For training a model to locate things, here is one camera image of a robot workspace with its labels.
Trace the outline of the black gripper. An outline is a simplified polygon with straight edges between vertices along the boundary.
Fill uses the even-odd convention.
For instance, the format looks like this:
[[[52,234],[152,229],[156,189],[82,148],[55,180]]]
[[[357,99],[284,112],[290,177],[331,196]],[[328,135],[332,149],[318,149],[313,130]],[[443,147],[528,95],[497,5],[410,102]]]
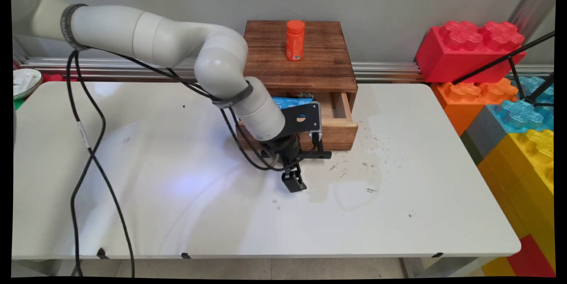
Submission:
[[[307,189],[299,163],[305,159],[312,159],[316,154],[314,149],[302,151],[297,134],[262,141],[261,148],[272,159],[269,167],[275,170],[285,170],[282,173],[282,182],[290,193]]]

